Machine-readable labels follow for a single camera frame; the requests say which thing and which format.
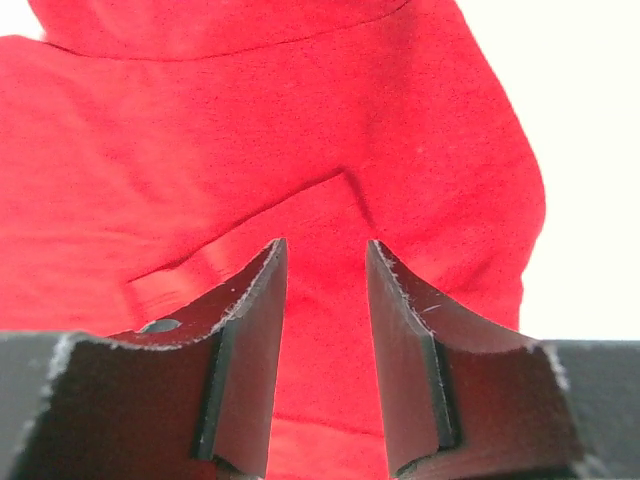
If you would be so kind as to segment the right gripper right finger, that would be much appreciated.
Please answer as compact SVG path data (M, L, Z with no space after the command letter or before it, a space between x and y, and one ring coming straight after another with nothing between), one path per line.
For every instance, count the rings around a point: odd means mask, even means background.
M395 479L635 479L639 345L536 340L466 309L368 244Z

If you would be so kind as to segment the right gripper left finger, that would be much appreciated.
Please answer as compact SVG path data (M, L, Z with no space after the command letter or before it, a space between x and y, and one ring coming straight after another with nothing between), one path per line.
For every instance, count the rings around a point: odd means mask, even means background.
M2 477L263 477L286 285L278 239L141 331L3 334Z

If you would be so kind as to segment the red t shirt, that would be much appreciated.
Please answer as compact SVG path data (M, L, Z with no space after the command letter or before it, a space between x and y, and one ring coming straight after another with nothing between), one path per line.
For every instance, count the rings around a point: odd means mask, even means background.
M289 243L268 475L387 475L365 249L518 325L541 174L452 1L35 1L1 40L1 326L134 330Z

